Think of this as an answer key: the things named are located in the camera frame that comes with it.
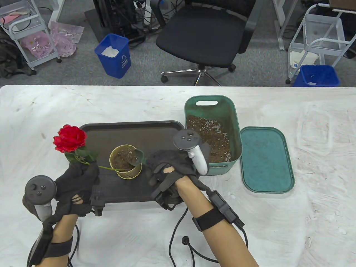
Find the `person's right hand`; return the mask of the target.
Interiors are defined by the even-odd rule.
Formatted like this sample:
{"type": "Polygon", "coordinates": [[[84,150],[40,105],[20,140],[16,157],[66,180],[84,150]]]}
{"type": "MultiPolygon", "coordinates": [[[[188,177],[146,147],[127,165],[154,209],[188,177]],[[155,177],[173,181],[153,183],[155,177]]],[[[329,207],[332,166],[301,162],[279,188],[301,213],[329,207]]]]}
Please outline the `person's right hand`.
{"type": "Polygon", "coordinates": [[[159,205],[183,202],[175,183],[187,176],[202,191],[208,187],[199,180],[199,173],[187,153],[178,150],[158,150],[146,160],[148,181],[154,187],[152,198],[159,205]]]}

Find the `person's left hand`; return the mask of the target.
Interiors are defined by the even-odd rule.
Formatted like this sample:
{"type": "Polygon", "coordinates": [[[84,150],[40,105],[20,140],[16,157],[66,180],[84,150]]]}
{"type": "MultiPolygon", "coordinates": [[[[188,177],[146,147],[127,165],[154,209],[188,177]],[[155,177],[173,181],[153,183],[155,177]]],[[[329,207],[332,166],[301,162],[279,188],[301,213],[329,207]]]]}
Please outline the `person's left hand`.
{"type": "Polygon", "coordinates": [[[68,169],[55,180],[57,207],[55,215],[86,216],[92,210],[90,196],[95,183],[99,181],[99,167],[96,162],[89,165],[70,163],[68,169]]]}

